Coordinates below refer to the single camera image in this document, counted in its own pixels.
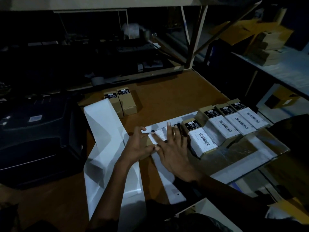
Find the person's left hand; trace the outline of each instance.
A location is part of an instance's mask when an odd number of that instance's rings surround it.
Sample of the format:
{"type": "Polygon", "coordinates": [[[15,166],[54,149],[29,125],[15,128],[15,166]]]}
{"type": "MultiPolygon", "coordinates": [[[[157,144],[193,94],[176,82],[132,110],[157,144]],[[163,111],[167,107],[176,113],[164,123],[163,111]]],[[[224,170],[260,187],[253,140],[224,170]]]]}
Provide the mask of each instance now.
{"type": "Polygon", "coordinates": [[[156,146],[154,144],[146,147],[141,146],[140,140],[148,135],[148,133],[142,133],[141,130],[145,131],[146,128],[142,126],[135,127],[134,134],[129,138],[126,147],[119,158],[119,161],[128,163],[130,167],[142,156],[146,154],[150,155],[156,146]]]}

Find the black label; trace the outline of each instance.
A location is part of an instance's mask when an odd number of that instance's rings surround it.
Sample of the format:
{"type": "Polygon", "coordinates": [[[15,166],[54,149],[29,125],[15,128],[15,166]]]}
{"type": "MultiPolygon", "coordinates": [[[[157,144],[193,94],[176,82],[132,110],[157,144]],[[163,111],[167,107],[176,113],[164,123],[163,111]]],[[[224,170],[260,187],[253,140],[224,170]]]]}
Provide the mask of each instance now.
{"type": "Polygon", "coordinates": [[[112,93],[112,94],[104,94],[104,98],[116,98],[117,97],[117,93],[112,93]]]}
{"type": "Polygon", "coordinates": [[[216,117],[216,116],[219,116],[220,114],[215,110],[209,110],[209,111],[205,111],[204,112],[209,118],[213,118],[213,117],[216,117]]]}
{"type": "Polygon", "coordinates": [[[123,94],[129,94],[130,91],[129,89],[122,89],[122,90],[118,90],[118,95],[123,95],[123,94]]]}
{"type": "Polygon", "coordinates": [[[196,120],[185,123],[184,125],[189,131],[191,131],[192,129],[200,128],[200,124],[196,120]]]}
{"type": "Polygon", "coordinates": [[[219,109],[225,116],[235,113],[235,111],[233,110],[233,108],[231,106],[226,106],[226,107],[222,107],[219,109]]]}
{"type": "Polygon", "coordinates": [[[231,106],[234,107],[236,111],[246,108],[246,106],[241,102],[233,103],[231,106]]]}

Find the forearm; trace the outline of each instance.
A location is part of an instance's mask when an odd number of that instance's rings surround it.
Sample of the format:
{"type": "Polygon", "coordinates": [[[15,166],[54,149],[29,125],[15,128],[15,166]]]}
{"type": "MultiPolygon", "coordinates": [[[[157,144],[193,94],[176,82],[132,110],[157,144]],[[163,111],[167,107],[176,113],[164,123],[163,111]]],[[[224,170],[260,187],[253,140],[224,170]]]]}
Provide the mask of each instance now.
{"type": "Polygon", "coordinates": [[[87,230],[103,228],[117,230],[120,208],[130,165],[118,160],[111,178],[91,217],[87,230]]]}
{"type": "Polygon", "coordinates": [[[206,198],[242,230],[262,222],[268,211],[268,206],[212,177],[200,175],[197,185],[206,198]]]}

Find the person's right hand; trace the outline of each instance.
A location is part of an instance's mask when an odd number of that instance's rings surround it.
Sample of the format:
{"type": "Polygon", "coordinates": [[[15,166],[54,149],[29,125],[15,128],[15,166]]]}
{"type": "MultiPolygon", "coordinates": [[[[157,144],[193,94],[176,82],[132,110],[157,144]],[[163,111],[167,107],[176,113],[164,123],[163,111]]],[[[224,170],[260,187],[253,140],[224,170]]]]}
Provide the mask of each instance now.
{"type": "Polygon", "coordinates": [[[171,123],[167,124],[167,143],[165,143],[154,132],[152,137],[158,143],[155,150],[160,156],[163,166],[180,179],[191,182],[197,181],[199,173],[195,171],[187,157],[187,138],[180,135],[178,127],[171,127],[171,123]]]}

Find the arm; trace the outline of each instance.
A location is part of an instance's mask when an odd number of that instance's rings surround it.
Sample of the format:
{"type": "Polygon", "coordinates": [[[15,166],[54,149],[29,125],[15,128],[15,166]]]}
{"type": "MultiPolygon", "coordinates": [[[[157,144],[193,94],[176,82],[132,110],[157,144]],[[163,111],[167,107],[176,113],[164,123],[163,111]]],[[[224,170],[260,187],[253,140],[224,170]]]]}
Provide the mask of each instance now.
{"type": "Polygon", "coordinates": [[[246,231],[252,229],[253,225],[262,226],[268,206],[196,171],[187,157],[187,138],[180,135],[177,126],[172,128],[168,123],[167,128],[167,143],[155,133],[151,133],[160,146],[155,147],[155,150],[167,170],[180,179],[195,184],[206,198],[240,229],[246,231]]]}
{"type": "Polygon", "coordinates": [[[91,217],[86,231],[97,231],[97,229],[117,231],[122,197],[129,169],[141,156],[150,154],[155,147],[155,145],[141,146],[141,138],[148,135],[142,134],[141,129],[146,130],[144,127],[135,128],[133,136],[129,138],[126,147],[117,160],[111,178],[91,217]]]}

